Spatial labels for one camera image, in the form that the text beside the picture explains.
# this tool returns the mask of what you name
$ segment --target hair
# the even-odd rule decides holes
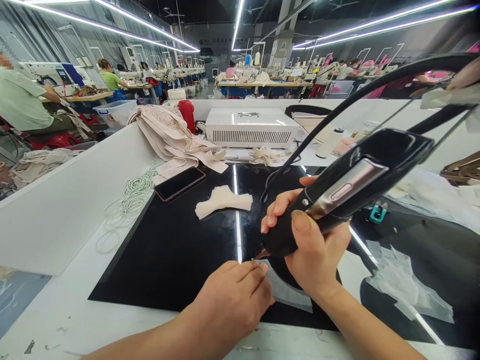
[[[98,59],[98,66],[100,69],[108,69],[110,67],[110,63],[107,59],[100,58]]]
[[[353,60],[350,60],[348,62],[348,66],[351,67],[351,66],[355,65],[356,63],[358,63],[359,61],[360,61],[360,59],[358,57],[356,57]]]

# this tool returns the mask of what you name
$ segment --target stacked fabric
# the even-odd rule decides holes
[[[18,164],[10,170],[11,178],[18,190],[33,183],[43,175],[73,159],[81,150],[58,148],[54,150],[35,150],[23,154]]]
[[[180,159],[185,169],[197,167],[199,161],[218,173],[227,169],[225,163],[213,156],[222,147],[194,136],[179,109],[158,105],[137,106],[130,113],[128,124],[135,121],[161,159]]]

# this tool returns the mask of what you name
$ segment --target white bucket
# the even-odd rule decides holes
[[[137,106],[137,100],[119,100],[93,108],[112,129],[122,129],[127,126],[129,115]]]

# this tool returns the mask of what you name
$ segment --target right hand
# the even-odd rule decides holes
[[[317,176],[302,177],[300,183],[309,186],[316,179]],[[278,216],[283,215],[302,190],[286,191],[277,196],[261,221],[262,233],[268,233],[277,224]],[[297,210],[291,214],[291,228],[298,249],[285,257],[288,270],[310,296],[331,296],[340,286],[337,266],[350,242],[349,224],[340,224],[324,237],[317,223],[304,211]]]

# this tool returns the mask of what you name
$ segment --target light green shirt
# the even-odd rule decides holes
[[[46,92],[21,73],[0,67],[0,116],[17,130],[39,130],[52,125],[54,118],[39,99]]]
[[[117,75],[108,71],[100,71],[100,76],[108,87],[108,90],[120,90],[119,83],[121,80]]]

